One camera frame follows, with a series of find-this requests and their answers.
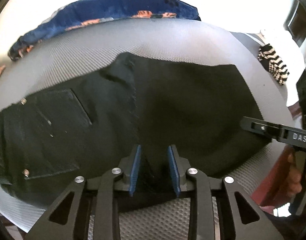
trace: blue cloth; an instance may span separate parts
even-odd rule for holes
[[[40,40],[52,38],[72,26],[99,18],[129,18],[140,10],[154,15],[176,13],[176,18],[200,20],[196,7],[180,0],[79,0],[60,9],[49,21],[29,31],[13,44],[8,52],[12,60],[20,58],[19,50],[29,48]]]

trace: gray mat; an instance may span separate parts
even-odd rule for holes
[[[143,57],[201,65],[234,64],[248,84],[264,119],[292,126],[291,115],[278,88],[248,49],[221,28],[179,19],[113,21],[73,30],[42,42],[1,76],[0,110],[28,94],[102,68],[126,51]],[[231,176],[251,194],[267,176],[283,148],[284,144],[272,142]],[[188,206],[188,202],[174,200],[122,214],[121,234],[129,239],[149,239],[144,217],[155,216],[158,223],[146,222],[149,232],[159,232],[154,235],[157,238],[151,239],[181,236],[180,228],[186,227],[182,218],[186,216],[187,219],[187,213],[182,211]],[[165,210],[173,215],[163,219]],[[0,213],[27,232],[43,210],[12,198],[0,188]]]

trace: black clamp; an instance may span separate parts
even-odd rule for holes
[[[93,239],[120,240],[116,193],[132,197],[137,182],[141,146],[101,177],[85,180],[78,176],[37,220],[25,240],[85,240],[94,192],[96,208]]]
[[[246,131],[275,139],[278,142],[294,147],[296,150],[294,155],[295,165],[303,174],[301,179],[302,191],[291,200],[289,212],[301,215],[306,204],[306,131],[249,117],[244,117],[240,122],[240,126]]]
[[[221,239],[282,240],[262,210],[232,177],[208,177],[192,168],[168,147],[170,174],[176,196],[191,198],[188,240],[215,240],[213,197],[216,198]],[[94,240],[120,240],[117,198],[132,197],[141,160],[141,146],[101,177],[75,180],[53,202],[26,235],[26,240],[86,240],[91,209]]]
[[[283,239],[244,189],[232,178],[208,177],[179,157],[175,145],[168,148],[170,174],[179,198],[191,198],[188,240],[215,240],[213,199],[216,198],[221,239]]]

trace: silver bolt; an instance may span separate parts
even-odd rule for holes
[[[234,179],[232,177],[230,177],[230,176],[225,177],[224,180],[225,180],[226,183],[229,183],[229,184],[234,182]]]
[[[25,177],[28,177],[29,174],[30,174],[30,172],[29,172],[27,169],[25,169],[25,170],[23,171],[23,174],[24,174]]]
[[[189,168],[188,169],[189,174],[197,174],[197,169],[195,168]]]
[[[113,174],[120,174],[122,172],[122,170],[120,168],[114,168],[112,169],[112,173]]]
[[[76,183],[81,183],[81,182],[84,181],[84,177],[83,176],[77,176],[74,180],[75,180]]]

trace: hand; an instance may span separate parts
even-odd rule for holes
[[[300,173],[300,171],[296,168],[296,166],[294,165],[294,158],[293,158],[293,154],[290,154],[288,156],[287,161],[289,163],[291,163],[290,166],[290,171],[289,174],[287,176],[287,182],[288,182],[288,187],[287,187],[287,196],[288,197],[293,197],[296,194],[300,193],[302,190],[302,186],[301,186],[301,178],[302,178],[302,174]]]

